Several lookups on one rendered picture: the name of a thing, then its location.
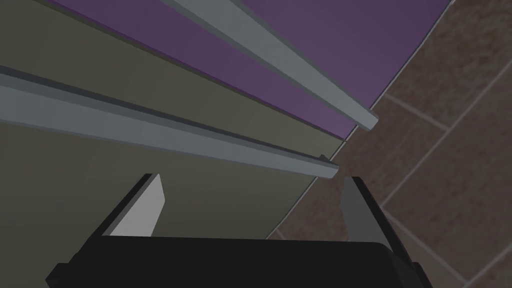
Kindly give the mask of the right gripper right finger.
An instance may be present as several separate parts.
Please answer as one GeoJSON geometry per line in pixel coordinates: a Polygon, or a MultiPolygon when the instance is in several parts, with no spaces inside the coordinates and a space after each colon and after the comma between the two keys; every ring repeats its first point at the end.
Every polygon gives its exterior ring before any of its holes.
{"type": "Polygon", "coordinates": [[[361,177],[344,178],[340,209],[349,241],[382,244],[407,265],[413,264],[398,234],[361,177]]]}

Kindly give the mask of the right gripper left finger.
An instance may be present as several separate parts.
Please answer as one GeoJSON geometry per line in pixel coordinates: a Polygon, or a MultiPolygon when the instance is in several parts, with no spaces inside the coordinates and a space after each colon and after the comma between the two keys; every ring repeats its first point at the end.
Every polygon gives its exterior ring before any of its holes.
{"type": "Polygon", "coordinates": [[[116,206],[106,221],[103,236],[150,237],[165,204],[159,174],[145,174],[141,184],[116,206]]]}

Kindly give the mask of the olive drawer front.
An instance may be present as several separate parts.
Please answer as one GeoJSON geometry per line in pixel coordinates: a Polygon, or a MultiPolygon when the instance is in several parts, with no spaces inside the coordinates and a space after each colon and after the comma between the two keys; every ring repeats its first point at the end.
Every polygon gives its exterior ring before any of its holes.
{"type": "MultiPolygon", "coordinates": [[[[42,0],[0,0],[0,65],[315,157],[341,144],[42,0]]],[[[161,237],[266,238],[313,180],[0,122],[0,288],[47,288],[146,173],[161,237]]]]}

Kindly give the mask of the purple drawer front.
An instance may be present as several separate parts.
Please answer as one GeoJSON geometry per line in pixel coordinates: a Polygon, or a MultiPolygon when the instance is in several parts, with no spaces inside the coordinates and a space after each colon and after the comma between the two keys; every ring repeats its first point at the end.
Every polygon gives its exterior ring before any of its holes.
{"type": "MultiPolygon", "coordinates": [[[[308,60],[370,108],[451,0],[242,0],[308,60]]],[[[49,3],[345,138],[354,123],[161,0],[49,3]]]]}

